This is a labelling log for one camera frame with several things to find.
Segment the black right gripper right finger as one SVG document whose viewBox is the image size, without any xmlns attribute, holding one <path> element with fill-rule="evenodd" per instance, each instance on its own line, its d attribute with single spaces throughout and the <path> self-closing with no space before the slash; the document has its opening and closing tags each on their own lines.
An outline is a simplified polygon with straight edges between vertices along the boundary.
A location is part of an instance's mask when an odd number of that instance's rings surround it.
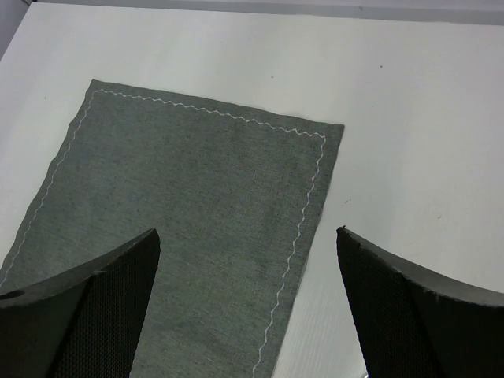
<svg viewBox="0 0 504 378">
<path fill-rule="evenodd" d="M 337 255 L 370 377 L 501 377 L 503 295 L 394 255 L 348 228 Z"/>
</svg>

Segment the grey cloth napkin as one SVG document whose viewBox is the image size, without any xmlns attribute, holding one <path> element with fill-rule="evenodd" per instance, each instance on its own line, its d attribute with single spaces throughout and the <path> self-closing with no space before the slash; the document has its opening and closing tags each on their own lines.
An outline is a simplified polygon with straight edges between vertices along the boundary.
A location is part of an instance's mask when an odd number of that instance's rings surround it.
<svg viewBox="0 0 504 378">
<path fill-rule="evenodd" d="M 11 291 L 149 228 L 134 377 L 270 377 L 341 124 L 92 80 L 1 269 Z"/>
</svg>

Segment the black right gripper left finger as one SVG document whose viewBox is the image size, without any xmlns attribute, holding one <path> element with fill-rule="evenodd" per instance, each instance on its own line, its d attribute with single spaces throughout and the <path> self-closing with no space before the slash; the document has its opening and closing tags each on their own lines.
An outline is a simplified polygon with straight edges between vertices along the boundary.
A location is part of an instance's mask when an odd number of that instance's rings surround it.
<svg viewBox="0 0 504 378">
<path fill-rule="evenodd" d="M 127 377 L 161 253 L 150 229 L 1 296 L 3 377 Z"/>
</svg>

